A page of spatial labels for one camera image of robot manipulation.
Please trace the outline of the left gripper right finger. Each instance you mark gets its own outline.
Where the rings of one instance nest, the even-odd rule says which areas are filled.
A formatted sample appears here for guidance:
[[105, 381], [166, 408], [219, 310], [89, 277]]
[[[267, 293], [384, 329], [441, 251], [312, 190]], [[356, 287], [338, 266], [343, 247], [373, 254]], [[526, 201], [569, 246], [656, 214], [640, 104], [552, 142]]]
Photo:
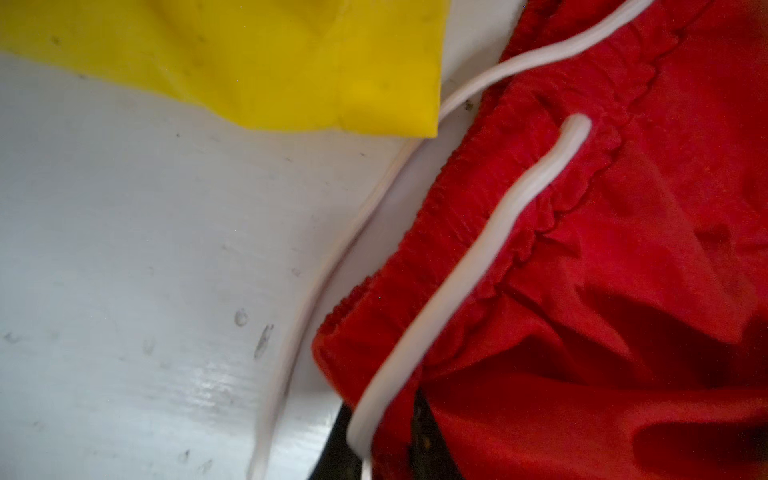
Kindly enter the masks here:
[[463, 480], [421, 391], [414, 398], [410, 467], [417, 480]]

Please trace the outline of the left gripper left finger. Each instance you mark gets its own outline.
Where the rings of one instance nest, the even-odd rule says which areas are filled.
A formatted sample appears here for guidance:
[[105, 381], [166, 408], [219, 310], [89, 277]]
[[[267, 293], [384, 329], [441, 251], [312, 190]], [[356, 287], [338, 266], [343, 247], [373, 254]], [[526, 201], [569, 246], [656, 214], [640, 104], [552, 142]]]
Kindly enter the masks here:
[[360, 480], [362, 460], [346, 442], [351, 408], [342, 404], [309, 480]]

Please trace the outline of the red shorts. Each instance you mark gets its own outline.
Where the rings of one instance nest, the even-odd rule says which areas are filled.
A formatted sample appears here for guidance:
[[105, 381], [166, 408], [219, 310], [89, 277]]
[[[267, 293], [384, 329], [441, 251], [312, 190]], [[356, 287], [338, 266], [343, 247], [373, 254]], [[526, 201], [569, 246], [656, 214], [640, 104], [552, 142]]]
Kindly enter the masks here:
[[767, 475], [767, 31], [756, 1], [655, 1], [489, 88], [396, 252], [326, 317], [348, 404], [572, 114], [592, 128], [394, 399], [376, 479], [413, 479], [424, 395], [466, 479]]

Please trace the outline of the yellow shorts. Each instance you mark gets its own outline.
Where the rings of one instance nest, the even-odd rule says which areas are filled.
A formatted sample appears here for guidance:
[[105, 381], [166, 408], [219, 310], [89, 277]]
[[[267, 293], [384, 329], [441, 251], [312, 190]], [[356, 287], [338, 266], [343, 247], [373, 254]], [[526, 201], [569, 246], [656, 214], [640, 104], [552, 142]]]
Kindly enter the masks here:
[[5, 1], [1, 47], [257, 130], [436, 134], [446, 1]]

